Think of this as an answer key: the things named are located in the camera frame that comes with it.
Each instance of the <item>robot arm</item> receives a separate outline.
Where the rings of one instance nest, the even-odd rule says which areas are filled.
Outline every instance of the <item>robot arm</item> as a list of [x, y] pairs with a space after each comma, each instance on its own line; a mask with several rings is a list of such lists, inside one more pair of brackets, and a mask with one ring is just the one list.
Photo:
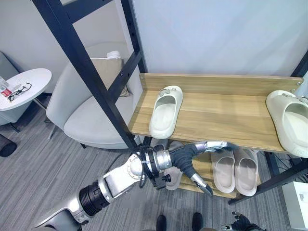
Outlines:
[[93, 184], [81, 189], [78, 193], [59, 203], [40, 218], [35, 225], [36, 231], [78, 231], [93, 216], [109, 206], [116, 198], [131, 189], [134, 183], [146, 176], [157, 189], [164, 188], [168, 180], [163, 171], [172, 166], [178, 167], [205, 193], [212, 195], [211, 188], [195, 171], [192, 158], [199, 153], [214, 152], [222, 148], [233, 148], [224, 141], [205, 141], [183, 146], [181, 143], [173, 149], [146, 152], [141, 148], [139, 153], [129, 157], [127, 162], [100, 177]]

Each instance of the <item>black metal frame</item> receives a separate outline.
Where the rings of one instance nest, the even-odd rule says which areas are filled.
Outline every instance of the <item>black metal frame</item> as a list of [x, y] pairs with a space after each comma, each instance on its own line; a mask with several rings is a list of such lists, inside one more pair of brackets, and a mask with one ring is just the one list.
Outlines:
[[[111, 0], [74, 0], [65, 5], [62, 5], [60, 0], [32, 1], [72, 65], [75, 67], [100, 107], [104, 110], [123, 141], [130, 150], [135, 151], [137, 144], [134, 141], [134, 135], [129, 131], [115, 105], [115, 102], [136, 66], [138, 65], [140, 72], [147, 72], [132, 0], [121, 0], [121, 3], [134, 52], [116, 77], [115, 81], [112, 83], [109, 90], [107, 90], [103, 84], [72, 24], [111, 2]], [[292, 73], [292, 76], [302, 77], [307, 71], [308, 52], [306, 52], [300, 64]], [[151, 138], [146, 137], [144, 144], [149, 145], [150, 142]], [[260, 184], [255, 195], [288, 183], [294, 178], [306, 173], [308, 170], [307, 159], [302, 159], [301, 163], [279, 174], [274, 170], [277, 167], [277, 163], [272, 156], [273, 155], [270, 153], [266, 153], [272, 178]], [[229, 204], [232, 205], [248, 198], [249, 197], [240, 195], [239, 197], [230, 200]]]
[[[123, 7], [126, 20], [131, 22], [128, 29], [134, 44], [134, 52], [109, 90], [107, 90], [106, 86], [103, 84], [102, 79], [72, 25], [73, 22], [100, 8], [107, 2], [109, 2], [109, 0], [75, 0], [63, 6], [60, 0], [33, 0], [33, 3], [62, 47], [66, 56], [77, 70], [100, 107], [104, 110], [123, 141], [130, 150], [135, 150], [137, 148], [137, 144], [134, 140], [135, 136], [129, 131], [115, 105], [115, 102], [122, 89], [127, 84], [137, 64], [139, 64], [139, 68], [142, 72], [146, 71], [142, 50], [139, 46], [140, 38], [138, 29], [132, 20], [134, 16], [133, 8]], [[130, 0], [122, 0], [122, 2], [125, 6], [132, 6]]]

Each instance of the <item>beige pillow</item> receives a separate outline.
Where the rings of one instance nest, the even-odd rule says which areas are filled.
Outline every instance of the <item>beige pillow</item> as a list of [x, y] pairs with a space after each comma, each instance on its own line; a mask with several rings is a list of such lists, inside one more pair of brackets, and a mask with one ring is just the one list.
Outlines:
[[[122, 59], [91, 58], [91, 60], [104, 85], [107, 89], [109, 89], [122, 69]], [[120, 97], [126, 96], [129, 96], [129, 91], [125, 86], [120, 94]]]

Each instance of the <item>slipper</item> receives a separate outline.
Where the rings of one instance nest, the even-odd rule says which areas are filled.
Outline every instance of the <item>slipper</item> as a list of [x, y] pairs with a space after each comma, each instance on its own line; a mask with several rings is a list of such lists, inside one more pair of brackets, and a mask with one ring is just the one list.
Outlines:
[[211, 160], [216, 188], [223, 193], [231, 193], [235, 187], [233, 151], [212, 153]]
[[281, 146], [289, 153], [308, 158], [308, 100], [284, 90], [266, 98]]
[[168, 86], [160, 90], [150, 121], [150, 134], [157, 139], [166, 139], [174, 131], [183, 92], [178, 86]]
[[235, 188], [240, 194], [252, 196], [257, 191], [257, 154], [239, 148], [234, 150]]
[[166, 182], [166, 189], [176, 190], [180, 185], [183, 172], [181, 172], [177, 167], [170, 167], [164, 171], [165, 176], [168, 174], [170, 175], [171, 181]]

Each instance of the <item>white box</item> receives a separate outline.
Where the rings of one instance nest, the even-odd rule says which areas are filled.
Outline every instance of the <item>white box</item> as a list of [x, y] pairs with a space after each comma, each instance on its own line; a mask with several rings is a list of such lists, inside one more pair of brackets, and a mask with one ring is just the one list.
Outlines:
[[291, 228], [308, 230], [308, 184], [291, 182], [282, 186]]

